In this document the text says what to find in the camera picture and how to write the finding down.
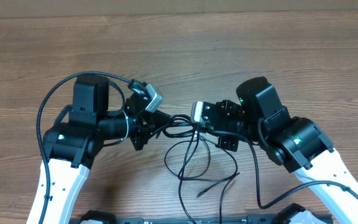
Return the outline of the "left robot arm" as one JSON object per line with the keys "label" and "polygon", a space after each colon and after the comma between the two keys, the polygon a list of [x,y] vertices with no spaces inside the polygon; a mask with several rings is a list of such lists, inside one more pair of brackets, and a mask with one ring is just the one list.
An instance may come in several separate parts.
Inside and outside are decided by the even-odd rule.
{"label": "left robot arm", "polygon": [[[73,101],[45,133],[42,111],[53,91],[74,79]],[[37,192],[28,223],[68,223],[94,160],[104,147],[130,139],[140,151],[173,123],[158,110],[163,96],[151,84],[105,72],[80,72],[57,83],[45,96],[36,119],[42,156]]]}

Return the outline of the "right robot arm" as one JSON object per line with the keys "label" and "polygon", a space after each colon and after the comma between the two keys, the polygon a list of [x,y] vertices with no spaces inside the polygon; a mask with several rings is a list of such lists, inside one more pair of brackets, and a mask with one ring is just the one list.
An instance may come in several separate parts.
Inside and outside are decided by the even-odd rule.
{"label": "right robot arm", "polygon": [[257,205],[268,209],[284,198],[309,188],[339,223],[358,223],[358,182],[349,172],[333,142],[308,118],[290,116],[275,87],[265,77],[241,83],[238,103],[198,101],[191,119],[202,133],[216,136],[217,147],[237,151],[240,141],[251,151],[258,145],[268,158],[301,181],[267,204],[260,198],[260,176],[255,176]]}

